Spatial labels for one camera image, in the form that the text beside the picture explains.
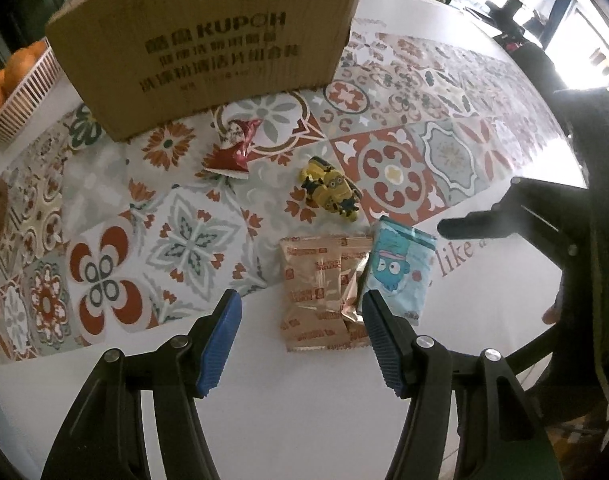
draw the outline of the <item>minion figurine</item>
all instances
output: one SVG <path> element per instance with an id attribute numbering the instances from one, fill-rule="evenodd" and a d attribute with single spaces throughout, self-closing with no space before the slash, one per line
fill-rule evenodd
<path id="1" fill-rule="evenodd" d="M 332 213 L 351 222 L 358 219 L 358 203 L 362 193 L 340 171 L 319 156 L 312 156 L 307 167 L 300 171 L 302 188 L 309 199 Z"/>

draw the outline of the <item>metal screw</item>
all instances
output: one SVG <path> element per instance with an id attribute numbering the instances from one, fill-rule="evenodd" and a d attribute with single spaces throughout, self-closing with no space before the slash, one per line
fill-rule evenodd
<path id="1" fill-rule="evenodd" d="M 185 335 L 177 335 L 171 338 L 171 346 L 174 348 L 185 348 L 188 345 L 188 337 Z"/>
<path id="2" fill-rule="evenodd" d="M 498 352 L 497 350 L 494 350 L 493 348 L 488 348 L 485 350 L 485 357 L 489 360 L 489 361 L 500 361 L 502 359 L 502 355 L 500 352 Z"/>
<path id="3" fill-rule="evenodd" d="M 434 341 L 428 335 L 421 335 L 416 339 L 416 345 L 422 348 L 431 348 L 434 345 Z"/>
<path id="4" fill-rule="evenodd" d="M 115 363 L 118 359 L 120 359 L 120 350 L 117 348 L 112 348 L 104 353 L 104 360 L 107 363 Z"/>

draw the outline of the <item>tile pattern tablecloth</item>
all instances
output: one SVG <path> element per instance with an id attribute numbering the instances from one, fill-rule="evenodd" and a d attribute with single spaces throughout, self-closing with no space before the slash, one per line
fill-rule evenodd
<path id="1" fill-rule="evenodd" d="M 262 118 L 249 180 L 203 170 L 218 130 Z M 335 80 L 112 142 L 83 104 L 9 167 L 0 364 L 209 312 L 279 280 L 287 235 L 421 222 L 533 160 L 561 131 L 523 73 L 446 44 L 354 32 Z M 363 190 L 347 223 L 309 202 L 312 155 Z"/>

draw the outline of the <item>snack packet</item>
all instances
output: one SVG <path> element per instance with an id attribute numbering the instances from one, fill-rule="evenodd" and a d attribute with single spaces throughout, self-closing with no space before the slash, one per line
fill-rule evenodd
<path id="1" fill-rule="evenodd" d="M 340 311 L 341 247 L 338 238 L 284 238 L 284 287 L 290 304 Z"/>
<path id="2" fill-rule="evenodd" d="M 362 323 L 357 313 L 358 278 L 367 266 L 374 239 L 367 236 L 341 238 L 341 298 L 342 315 L 353 322 Z"/>
<path id="3" fill-rule="evenodd" d="M 349 331 L 339 312 L 291 306 L 284 315 L 280 330 L 289 351 L 351 347 Z"/>
<path id="4" fill-rule="evenodd" d="M 360 283 L 360 298 L 368 290 L 379 290 L 394 316 L 417 326 L 435 251 L 433 236 L 388 217 L 380 218 L 367 272 Z"/>
<path id="5" fill-rule="evenodd" d="M 227 130 L 220 132 L 220 147 L 207 157 L 204 169 L 225 176 L 248 179 L 249 145 L 261 123 L 262 119 L 229 121 Z"/>
<path id="6" fill-rule="evenodd" d="M 356 304 L 358 276 L 369 259 L 373 238 L 285 238 L 280 246 L 288 303 L 280 328 L 286 348 L 337 350 L 370 345 Z M 324 298 L 315 293 L 322 283 Z"/>

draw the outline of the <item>white plastic basket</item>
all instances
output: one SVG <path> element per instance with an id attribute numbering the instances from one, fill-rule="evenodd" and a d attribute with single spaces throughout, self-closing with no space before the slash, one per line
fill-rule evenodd
<path id="1" fill-rule="evenodd" d="M 62 75 L 47 38 L 46 50 L 0 108 L 0 151 L 6 150 L 22 131 L 33 111 Z"/>

